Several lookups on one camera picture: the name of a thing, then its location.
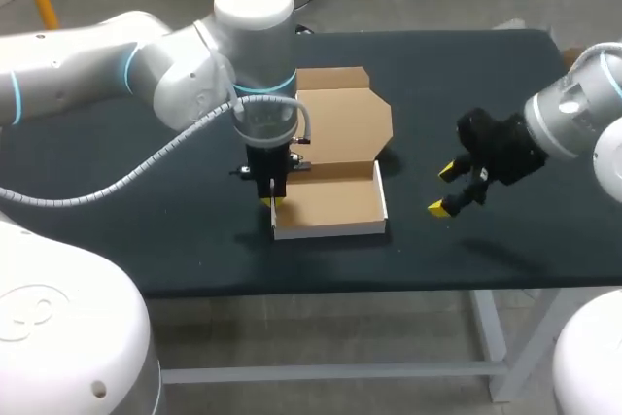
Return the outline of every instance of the table leg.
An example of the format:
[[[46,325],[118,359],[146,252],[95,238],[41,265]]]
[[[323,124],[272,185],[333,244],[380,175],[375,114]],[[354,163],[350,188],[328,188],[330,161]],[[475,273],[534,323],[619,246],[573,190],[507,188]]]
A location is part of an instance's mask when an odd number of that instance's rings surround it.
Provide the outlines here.
[[[575,311],[573,289],[544,289],[532,308],[527,323],[521,326],[507,350],[507,373],[491,378],[493,402],[516,398],[553,339]]]
[[[470,291],[475,323],[488,362],[502,362],[507,353],[505,337],[492,291]]]

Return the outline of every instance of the table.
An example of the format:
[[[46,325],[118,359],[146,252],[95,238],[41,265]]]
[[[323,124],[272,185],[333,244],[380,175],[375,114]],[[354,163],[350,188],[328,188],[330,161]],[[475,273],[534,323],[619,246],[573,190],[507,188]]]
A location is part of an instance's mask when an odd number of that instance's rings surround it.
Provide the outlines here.
[[[302,35],[296,45],[301,67],[364,66],[392,105],[395,136],[379,157],[386,236],[270,242],[254,188],[227,175],[244,161],[227,118],[99,203],[0,209],[112,260],[147,297],[477,291],[486,362],[189,369],[165,372],[166,382],[490,374],[493,399],[511,399],[570,315],[570,292],[559,288],[622,283],[622,210],[601,192],[588,157],[492,187],[485,208],[455,220],[426,207],[459,189],[436,177],[461,151],[456,119],[474,106],[499,118],[521,109],[565,72],[555,45],[529,30]],[[130,100],[28,122],[2,136],[0,184],[42,197],[91,192],[172,136]],[[507,352],[486,292],[506,288],[548,288]]]

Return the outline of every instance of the cardboard box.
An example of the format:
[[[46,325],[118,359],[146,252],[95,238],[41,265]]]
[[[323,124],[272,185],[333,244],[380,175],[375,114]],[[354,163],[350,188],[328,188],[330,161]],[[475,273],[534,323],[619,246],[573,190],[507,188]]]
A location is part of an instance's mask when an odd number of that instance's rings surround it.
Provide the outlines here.
[[[311,145],[292,151],[311,170],[290,174],[288,195],[272,211],[275,240],[384,233],[387,206],[374,159],[393,136],[391,107],[369,89],[361,67],[299,70],[298,99],[311,117]]]

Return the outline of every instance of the coiled cable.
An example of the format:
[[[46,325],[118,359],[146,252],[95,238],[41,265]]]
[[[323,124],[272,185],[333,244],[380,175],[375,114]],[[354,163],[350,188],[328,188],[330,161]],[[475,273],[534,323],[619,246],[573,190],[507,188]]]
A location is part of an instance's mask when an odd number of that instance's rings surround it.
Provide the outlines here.
[[[304,136],[306,140],[310,141],[311,139],[311,121],[309,119],[309,112],[307,108],[300,101],[292,99],[290,97],[284,96],[273,96],[273,95],[256,95],[256,96],[245,96],[242,98],[237,98],[240,104],[249,104],[254,105],[261,102],[276,102],[279,104],[291,105],[300,109],[304,117]],[[117,180],[112,185],[106,187],[105,189],[93,192],[91,194],[86,194],[83,196],[77,196],[74,198],[67,199],[44,199],[44,198],[35,198],[32,196],[27,196],[25,194],[18,193],[16,191],[7,190],[0,188],[0,198],[6,199],[8,201],[12,201],[18,204],[25,204],[28,206],[36,206],[40,208],[70,208],[76,206],[82,206],[85,204],[92,203],[93,201],[100,200],[105,198],[106,196],[111,195],[112,193],[119,191],[120,189],[127,187],[131,182],[136,180],[141,175],[145,174],[149,169],[153,168],[158,162],[163,160],[166,156],[169,156],[175,149],[179,148],[185,141],[187,141],[194,133],[205,128],[208,124],[210,124],[216,117],[225,114],[227,111],[231,110],[231,108],[235,105],[235,101],[226,102],[225,104],[217,107],[213,111],[210,111],[208,114],[203,116],[201,119],[193,123],[190,127],[184,130],[182,133],[173,138],[169,143],[164,145],[160,150],[155,152],[151,157],[146,159],[143,163],[138,165],[134,170],[132,170],[129,174],[124,176],[123,178]]]

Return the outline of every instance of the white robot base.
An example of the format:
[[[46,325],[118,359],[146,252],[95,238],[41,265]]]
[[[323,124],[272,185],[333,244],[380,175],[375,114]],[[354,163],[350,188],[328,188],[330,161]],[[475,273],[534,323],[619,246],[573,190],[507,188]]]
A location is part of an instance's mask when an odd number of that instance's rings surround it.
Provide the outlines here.
[[[96,254],[0,220],[0,413],[164,415],[145,302]]]

